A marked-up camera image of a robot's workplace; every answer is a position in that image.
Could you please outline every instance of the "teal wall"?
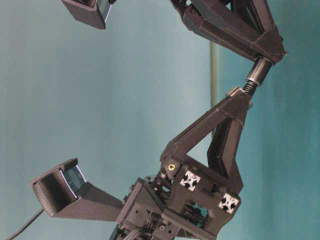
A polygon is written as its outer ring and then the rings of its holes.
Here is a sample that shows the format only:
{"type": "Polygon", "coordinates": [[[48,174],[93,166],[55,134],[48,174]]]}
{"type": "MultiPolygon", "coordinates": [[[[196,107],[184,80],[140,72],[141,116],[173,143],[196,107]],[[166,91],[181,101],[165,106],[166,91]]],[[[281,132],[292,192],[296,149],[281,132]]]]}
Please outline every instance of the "teal wall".
{"type": "MultiPolygon", "coordinates": [[[[0,239],[41,207],[32,178],[78,157],[90,182],[122,199],[210,108],[209,42],[169,0],[119,0],[107,28],[76,22],[60,0],[1,2],[0,239]]],[[[208,144],[194,156],[205,161],[208,144]]],[[[43,214],[17,239],[103,240],[114,226],[43,214]]]]}
{"type": "MultiPolygon", "coordinates": [[[[320,235],[320,2],[269,0],[288,56],[253,98],[237,162],[242,206],[220,240],[320,235]]],[[[252,62],[217,48],[217,95],[244,85],[252,62]]]]}

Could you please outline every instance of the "wire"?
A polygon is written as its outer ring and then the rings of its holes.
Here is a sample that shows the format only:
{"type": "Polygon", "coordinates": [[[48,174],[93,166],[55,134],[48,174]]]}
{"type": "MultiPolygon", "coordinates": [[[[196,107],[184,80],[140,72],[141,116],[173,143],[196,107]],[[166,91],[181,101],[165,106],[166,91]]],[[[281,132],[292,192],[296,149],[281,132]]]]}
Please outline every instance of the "wire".
{"type": "Polygon", "coordinates": [[[132,230],[125,238],[124,240],[134,240],[137,237],[140,237],[144,234],[147,234],[148,231],[144,227],[138,227],[134,230],[132,230]]]}
{"type": "Polygon", "coordinates": [[[12,234],[10,237],[8,237],[6,240],[12,240],[18,235],[20,235],[27,227],[30,226],[34,222],[34,220],[37,219],[42,213],[44,212],[44,209],[41,208],[29,221],[27,221],[18,231],[16,231],[14,234],[12,234]]]}

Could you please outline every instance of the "silver metal part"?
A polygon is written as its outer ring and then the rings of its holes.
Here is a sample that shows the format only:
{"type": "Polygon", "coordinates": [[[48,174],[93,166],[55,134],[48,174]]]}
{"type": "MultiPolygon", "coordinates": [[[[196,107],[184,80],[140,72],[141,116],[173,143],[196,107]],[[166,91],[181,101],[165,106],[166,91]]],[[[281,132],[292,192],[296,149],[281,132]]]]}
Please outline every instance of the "silver metal part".
{"type": "Polygon", "coordinates": [[[246,79],[256,83],[260,87],[273,65],[274,63],[265,57],[257,58],[246,79]]]}

